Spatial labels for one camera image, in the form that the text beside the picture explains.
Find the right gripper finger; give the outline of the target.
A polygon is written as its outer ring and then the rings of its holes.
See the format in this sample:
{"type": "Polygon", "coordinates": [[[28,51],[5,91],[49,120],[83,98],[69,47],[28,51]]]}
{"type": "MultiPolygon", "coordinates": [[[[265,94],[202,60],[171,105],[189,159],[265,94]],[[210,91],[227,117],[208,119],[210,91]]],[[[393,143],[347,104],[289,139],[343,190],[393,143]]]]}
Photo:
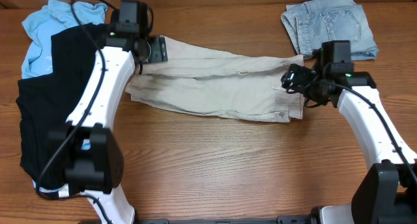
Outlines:
{"type": "Polygon", "coordinates": [[[296,78],[293,74],[281,77],[281,86],[286,90],[291,90],[296,85],[296,78]]]}
{"type": "Polygon", "coordinates": [[[300,65],[291,64],[283,76],[284,77],[297,76],[300,73],[301,69],[302,67],[300,65]]]}

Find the beige shorts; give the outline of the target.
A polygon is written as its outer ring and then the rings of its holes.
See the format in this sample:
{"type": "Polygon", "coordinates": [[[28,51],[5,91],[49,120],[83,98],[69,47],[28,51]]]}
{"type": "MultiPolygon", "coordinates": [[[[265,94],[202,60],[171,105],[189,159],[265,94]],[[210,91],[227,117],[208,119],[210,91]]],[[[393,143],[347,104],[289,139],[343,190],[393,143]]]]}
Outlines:
{"type": "Polygon", "coordinates": [[[126,86],[135,102],[199,116],[289,122],[303,116],[301,94],[288,94],[281,77],[301,55],[249,57],[166,38],[167,61],[146,64],[126,86]]]}

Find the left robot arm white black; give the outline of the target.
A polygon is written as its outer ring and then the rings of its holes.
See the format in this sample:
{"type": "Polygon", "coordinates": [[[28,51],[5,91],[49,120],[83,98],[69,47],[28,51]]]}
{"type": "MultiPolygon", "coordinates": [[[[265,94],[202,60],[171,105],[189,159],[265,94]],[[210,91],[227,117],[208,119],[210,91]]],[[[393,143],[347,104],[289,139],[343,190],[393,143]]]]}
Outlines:
{"type": "Polygon", "coordinates": [[[113,10],[106,32],[92,39],[96,48],[91,76],[65,126],[50,133],[51,158],[36,180],[55,175],[64,184],[57,200],[88,199],[101,223],[138,223],[136,209],[121,187],[124,157],[113,136],[113,123],[121,95],[144,64],[167,61],[163,36],[152,36],[154,12],[146,3],[123,0],[113,10]]]}

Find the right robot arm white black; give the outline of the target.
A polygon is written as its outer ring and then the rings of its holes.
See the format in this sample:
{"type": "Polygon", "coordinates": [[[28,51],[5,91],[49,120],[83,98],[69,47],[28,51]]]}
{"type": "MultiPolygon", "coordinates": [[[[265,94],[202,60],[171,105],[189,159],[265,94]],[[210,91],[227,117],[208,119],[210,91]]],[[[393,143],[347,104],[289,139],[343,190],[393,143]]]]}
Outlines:
{"type": "Polygon", "coordinates": [[[415,223],[416,153],[400,136],[367,72],[357,72],[347,40],[325,42],[313,52],[313,68],[292,64],[282,76],[289,94],[305,106],[332,104],[345,117],[366,159],[368,172],[349,204],[313,208],[307,216],[280,216],[278,223],[415,223]]]}

